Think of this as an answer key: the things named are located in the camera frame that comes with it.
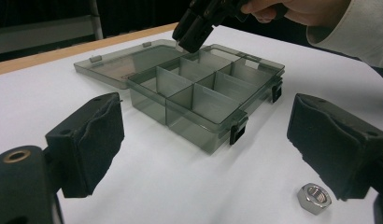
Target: plastic organizer box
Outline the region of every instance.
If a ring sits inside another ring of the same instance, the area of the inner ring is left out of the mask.
[[[135,108],[207,153],[234,144],[248,116],[281,95],[284,65],[212,45],[195,53],[157,40],[75,63],[81,73],[130,89]]]

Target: white surface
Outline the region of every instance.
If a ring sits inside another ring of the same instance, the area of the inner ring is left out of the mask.
[[[0,153],[25,145],[47,146],[45,134],[95,96],[117,91],[76,73],[73,63],[171,32],[0,76]],[[285,64],[283,96],[249,118],[234,145],[207,156],[131,106],[120,91],[125,139],[92,197],[64,199],[64,220],[73,223],[373,223],[371,189],[364,200],[337,201],[286,137],[296,92],[326,99],[383,130],[383,79],[370,67],[327,52],[218,27],[206,45]],[[333,198],[314,216],[296,193],[309,182]]]

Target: white sleeve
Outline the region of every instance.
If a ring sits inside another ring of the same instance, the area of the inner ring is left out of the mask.
[[[383,67],[383,0],[351,0],[334,30],[307,27],[308,42]]]

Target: hex nut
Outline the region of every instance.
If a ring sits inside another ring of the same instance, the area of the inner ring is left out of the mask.
[[[308,212],[318,215],[331,203],[328,192],[316,184],[306,184],[297,193],[300,205]]]

